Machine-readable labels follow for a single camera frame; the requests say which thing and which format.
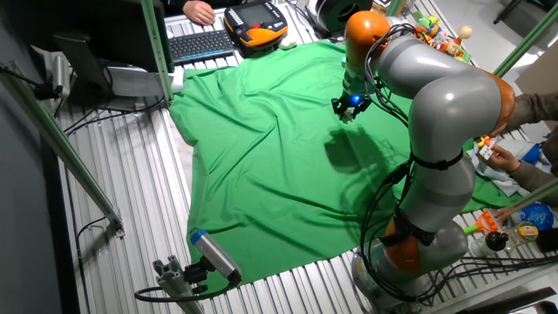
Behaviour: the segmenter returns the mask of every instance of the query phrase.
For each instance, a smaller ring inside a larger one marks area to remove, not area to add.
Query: blue light
[[[361,100],[362,100],[362,97],[360,95],[352,95],[349,98],[349,102],[352,106],[358,106],[358,104],[360,104]]]

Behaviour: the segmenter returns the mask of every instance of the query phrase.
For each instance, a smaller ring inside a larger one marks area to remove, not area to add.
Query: person's hand
[[[215,13],[211,5],[203,1],[189,0],[182,7],[184,14],[194,23],[211,25],[215,21]]]
[[[504,169],[507,173],[511,174],[521,166],[521,162],[516,160],[514,155],[506,149],[494,145],[492,150],[493,154],[490,156],[490,159],[485,160],[492,169]]]

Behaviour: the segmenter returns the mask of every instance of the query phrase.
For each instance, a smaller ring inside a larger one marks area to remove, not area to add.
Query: orange object
[[[387,225],[385,236],[397,233],[393,218]],[[422,265],[420,263],[419,242],[413,235],[403,242],[390,248],[384,248],[385,257],[398,270],[407,274],[420,274]]]
[[[345,27],[345,43],[347,63],[351,66],[362,67],[368,50],[390,29],[390,22],[386,17],[370,12],[359,11],[353,14]],[[387,43],[382,44],[378,52],[381,53]]]
[[[443,44],[439,47],[439,51],[446,52],[446,50],[447,50],[447,43],[443,43]]]
[[[479,230],[494,232],[498,231],[498,229],[498,224],[496,223],[490,212],[486,211],[482,213],[479,220],[473,226],[467,227],[464,230],[466,235],[471,235],[473,232]]]
[[[484,71],[488,76],[490,76],[498,88],[500,89],[500,96],[502,99],[502,109],[500,111],[500,118],[498,119],[498,123],[494,127],[493,131],[499,130],[503,127],[509,119],[512,117],[512,113],[514,113],[515,108],[515,92],[510,84],[506,83],[503,79],[495,76],[490,72]]]
[[[247,30],[246,33],[253,39],[250,41],[245,41],[241,38],[241,42],[249,47],[266,45],[272,43],[287,32],[287,26],[280,31],[270,31],[266,29],[251,29]]]
[[[493,144],[494,139],[491,139],[488,136],[485,137],[481,137],[479,143],[477,143],[477,146],[479,148],[484,147],[485,145],[491,146]]]

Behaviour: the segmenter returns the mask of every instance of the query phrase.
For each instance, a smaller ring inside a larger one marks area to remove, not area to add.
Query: green screen fabric
[[[406,128],[375,106],[349,124],[332,112],[343,57],[344,47],[317,42],[236,68],[188,70],[175,95],[172,118],[194,146],[188,230],[211,234],[247,283],[355,248],[372,193],[409,156]],[[392,99],[408,112],[409,99]],[[468,208],[510,202],[480,180]],[[388,195],[374,219],[394,203]],[[225,285],[218,276],[210,290]]]

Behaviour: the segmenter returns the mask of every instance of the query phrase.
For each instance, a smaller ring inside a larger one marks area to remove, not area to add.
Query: computer monitor
[[[157,72],[140,0],[15,0],[3,6],[3,18],[25,44],[68,58],[77,74],[70,104],[102,106],[115,97],[107,61]],[[153,8],[172,72],[164,7],[153,0]]]

